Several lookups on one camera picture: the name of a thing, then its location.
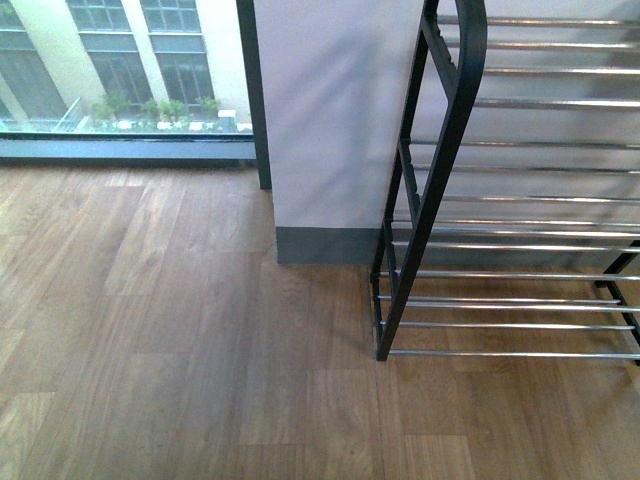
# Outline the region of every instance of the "rack leg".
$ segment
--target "rack leg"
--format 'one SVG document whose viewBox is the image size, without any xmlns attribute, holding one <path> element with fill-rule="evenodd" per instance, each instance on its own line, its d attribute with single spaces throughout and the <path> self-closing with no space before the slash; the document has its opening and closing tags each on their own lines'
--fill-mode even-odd
<svg viewBox="0 0 640 480">
<path fill-rule="evenodd" d="M 629 246 L 640 247 L 640 240 L 634 240 L 633 242 L 631 242 L 631 245 Z M 623 253 L 618 258 L 616 258 L 611 265 L 609 265 L 609 268 L 607 268 L 604 271 L 604 273 L 606 275 L 609 275 L 609 274 L 615 275 L 622 272 L 622 270 L 624 270 L 627 267 L 627 265 L 629 265 L 637 256 L 638 256 L 637 253 Z M 596 282 L 596 287 L 604 288 L 604 287 L 607 287 L 609 283 L 611 282 L 598 281 Z"/>
<path fill-rule="evenodd" d="M 603 286 L 607 287 L 607 289 L 611 293 L 611 296 L 614 299 L 620 300 L 621 306 L 625 306 L 625 307 L 628 306 L 628 303 L 624 298 L 624 295 L 620 291 L 620 288 L 618 287 L 616 282 L 599 282 L 599 283 L 603 283 L 604 284 Z M 635 315 L 632 312 L 623 312 L 622 316 L 625 322 L 627 322 L 627 325 L 634 327 L 634 330 L 631 330 L 631 333 L 633 334 L 633 338 L 635 338 L 638 346 L 640 346 L 640 324 L 638 323 L 638 319 L 635 317 Z M 636 362 L 636 365 L 640 366 L 640 360 L 636 360 L 635 362 Z"/>
</svg>

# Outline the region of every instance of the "window frame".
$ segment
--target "window frame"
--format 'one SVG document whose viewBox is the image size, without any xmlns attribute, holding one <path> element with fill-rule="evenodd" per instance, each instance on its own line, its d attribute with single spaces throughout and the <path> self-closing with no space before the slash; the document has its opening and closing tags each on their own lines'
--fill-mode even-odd
<svg viewBox="0 0 640 480">
<path fill-rule="evenodd" d="M 129 133 L 114 136 L 101 133 L 0 132 L 0 167 L 6 165 L 133 168 L 257 166 L 260 187 L 265 190 L 271 189 L 266 117 L 253 2 L 254 0 L 236 0 L 253 133 L 216 135 Z"/>
</svg>

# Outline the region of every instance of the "silver metal bar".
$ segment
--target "silver metal bar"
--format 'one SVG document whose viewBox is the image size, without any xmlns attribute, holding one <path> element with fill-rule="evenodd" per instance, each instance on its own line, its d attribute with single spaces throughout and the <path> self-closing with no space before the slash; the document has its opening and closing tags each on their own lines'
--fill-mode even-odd
<svg viewBox="0 0 640 480">
<path fill-rule="evenodd" d="M 392 300 L 391 295 L 378 295 L 378 299 L 383 302 L 390 302 Z M 463 297 L 421 297 L 411 296 L 409 297 L 411 302 L 424 302 L 424 303 L 487 303 L 487 304 L 561 304 L 561 305 L 619 305 L 620 300 L 616 299 L 586 299 L 586 300 L 574 300 L 564 298 L 463 298 Z"/>
<path fill-rule="evenodd" d="M 607 80 L 635 80 L 640 77 L 640 69 L 635 68 L 515 68 L 515 67 L 486 67 L 484 75 L 509 76 L 602 76 Z"/>
<path fill-rule="evenodd" d="M 556 352 L 472 352 L 462 350 L 391 350 L 390 355 L 426 355 L 437 357 L 532 357 L 591 358 L 601 360 L 640 360 L 640 353 L 556 353 Z"/>
<path fill-rule="evenodd" d="M 411 219 L 407 216 L 398 215 L 394 222 L 408 223 Z M 593 222 L 589 220 L 482 220 L 482 219 L 442 219 L 436 220 L 436 224 L 456 224 L 456 225 L 544 225 L 558 227 L 612 227 L 612 228 L 638 228 L 639 223 L 629 222 Z"/>
<path fill-rule="evenodd" d="M 412 145 L 438 144 L 437 140 L 412 140 Z M 495 142 L 495 141 L 470 141 L 462 142 L 463 147 L 490 147 L 490 148 L 576 148 L 589 150 L 640 150 L 640 144 L 625 143 L 599 143 L 599 142 Z"/>
<path fill-rule="evenodd" d="M 460 41 L 457 39 L 445 39 L 449 48 L 460 48 Z M 490 41 L 487 43 L 489 50 L 537 50 L 547 52 L 640 52 L 638 42 L 620 43 L 578 43 L 578 42 L 513 42 L 513 41 Z"/>
<path fill-rule="evenodd" d="M 407 328 L 515 328 L 524 330 L 635 330 L 631 325 L 571 325 L 561 323 L 434 323 L 400 322 Z"/>
<path fill-rule="evenodd" d="M 544 195 L 444 195 L 447 202 L 510 202 L 510 203 L 589 203 L 589 204 L 618 204 L 640 205 L 636 198 L 598 198 L 598 197 L 553 197 Z"/>
<path fill-rule="evenodd" d="M 478 108 L 508 108 L 526 110 L 615 110 L 635 111 L 640 109 L 636 100 L 543 100 L 517 98 L 478 98 Z"/>
<path fill-rule="evenodd" d="M 603 274 L 603 273 L 537 273 L 537 272 L 484 272 L 460 270 L 418 270 L 416 278 L 481 278 L 498 280 L 586 280 L 589 282 L 640 281 L 640 275 Z"/>
<path fill-rule="evenodd" d="M 535 310 L 554 312 L 640 312 L 640 307 L 607 307 L 599 305 L 561 305 L 561 304 L 507 304 L 507 303 L 457 303 L 457 302 L 418 302 L 408 301 L 407 307 L 447 308 L 452 310 Z"/>
<path fill-rule="evenodd" d="M 433 227 L 439 235 L 506 235 L 509 237 L 570 237 L 570 238 L 638 238 L 638 232 L 598 232 L 580 230 L 506 230 L 479 228 Z"/>
<path fill-rule="evenodd" d="M 397 247 L 406 247 L 409 242 L 394 241 Z M 429 242 L 427 247 L 458 250 L 529 250 L 541 252 L 620 252 L 640 253 L 640 247 L 582 246 L 582 245 L 501 245 L 489 243 Z"/>
<path fill-rule="evenodd" d="M 429 171 L 430 164 L 413 165 L 416 171 Z M 456 165 L 454 172 L 459 173 L 495 173 L 495 172 L 532 172 L 532 173 L 576 173 L 588 175 L 640 175 L 640 170 L 628 168 L 589 168 L 589 167 L 531 167 L 526 165 Z"/>
<path fill-rule="evenodd" d="M 458 25 L 454 15 L 438 16 L 439 25 Z M 588 20 L 573 18 L 512 18 L 493 17 L 487 19 L 490 27 L 551 27 L 551 28 L 602 28 L 602 29 L 636 29 L 640 23 L 628 20 Z"/>
</svg>

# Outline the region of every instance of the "glass window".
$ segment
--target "glass window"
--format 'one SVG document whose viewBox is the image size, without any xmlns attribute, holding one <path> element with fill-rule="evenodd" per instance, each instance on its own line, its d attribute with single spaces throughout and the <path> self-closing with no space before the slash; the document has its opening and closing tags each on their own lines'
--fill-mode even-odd
<svg viewBox="0 0 640 480">
<path fill-rule="evenodd" d="M 8 0 L 0 0 L 0 22 L 0 72 L 32 128 L 47 130 L 65 113 L 62 97 Z"/>
<path fill-rule="evenodd" d="M 71 25 L 55 21 L 65 5 Z M 228 19 L 215 29 L 195 0 L 0 0 L 0 130 L 11 113 L 21 131 L 250 133 L 237 10 L 213 5 Z M 147 23 L 129 25 L 141 9 Z"/>
<path fill-rule="evenodd" d="M 158 54 L 162 76 L 172 100 L 184 102 L 189 110 L 200 109 L 198 99 L 213 98 L 207 58 L 200 54 Z"/>
<path fill-rule="evenodd" d="M 66 107 L 36 52 L 1 51 L 0 72 L 34 127 L 46 129 Z"/>
<path fill-rule="evenodd" d="M 80 31 L 129 31 L 121 0 L 67 0 Z"/>
<path fill-rule="evenodd" d="M 152 32 L 200 32 L 195 0 L 142 0 Z"/>
<path fill-rule="evenodd" d="M 0 0 L 0 28 L 22 29 L 22 23 L 9 0 Z"/>
<path fill-rule="evenodd" d="M 107 92 L 125 92 L 132 107 L 140 107 L 151 98 L 149 82 L 137 54 L 93 52 L 90 56 Z"/>
<path fill-rule="evenodd" d="M 2 120 L 10 120 L 11 118 L 12 117 L 11 117 L 11 113 L 9 113 L 9 109 L 2 102 L 2 100 L 0 100 L 0 119 L 2 119 Z"/>
</svg>

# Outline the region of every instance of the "window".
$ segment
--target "window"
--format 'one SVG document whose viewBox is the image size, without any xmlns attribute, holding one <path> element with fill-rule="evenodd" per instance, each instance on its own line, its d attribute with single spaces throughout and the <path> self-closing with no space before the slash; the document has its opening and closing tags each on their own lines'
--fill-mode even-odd
<svg viewBox="0 0 640 480">
<path fill-rule="evenodd" d="M 15 10 L 0 0 L 0 72 L 35 130 L 47 130 L 66 107 Z"/>
<path fill-rule="evenodd" d="M 191 112 L 197 112 L 200 109 L 198 98 L 213 98 L 204 55 L 159 54 L 158 62 L 172 100 L 184 102 Z"/>
<path fill-rule="evenodd" d="M 235 2 L 0 0 L 0 101 L 24 132 L 249 134 L 238 27 Z"/>
<path fill-rule="evenodd" d="M 129 31 L 121 0 L 67 0 L 80 31 Z"/>
<path fill-rule="evenodd" d="M 200 32 L 195 0 L 142 0 L 151 32 Z"/>
<path fill-rule="evenodd" d="M 151 98 L 149 83 L 137 54 L 96 52 L 89 55 L 107 92 L 126 92 L 133 107 L 140 107 Z"/>
<path fill-rule="evenodd" d="M 134 110 L 152 97 L 133 35 L 81 36 L 105 91 L 124 92 Z"/>
<path fill-rule="evenodd" d="M 0 0 L 0 29 L 22 30 L 22 23 L 9 0 Z"/>
<path fill-rule="evenodd" d="M 179 100 L 191 113 L 199 113 L 198 98 L 213 98 L 213 86 L 200 35 L 162 35 L 152 38 L 169 98 Z"/>
<path fill-rule="evenodd" d="M 0 132 L 15 130 L 15 121 L 7 106 L 0 100 Z"/>
</svg>

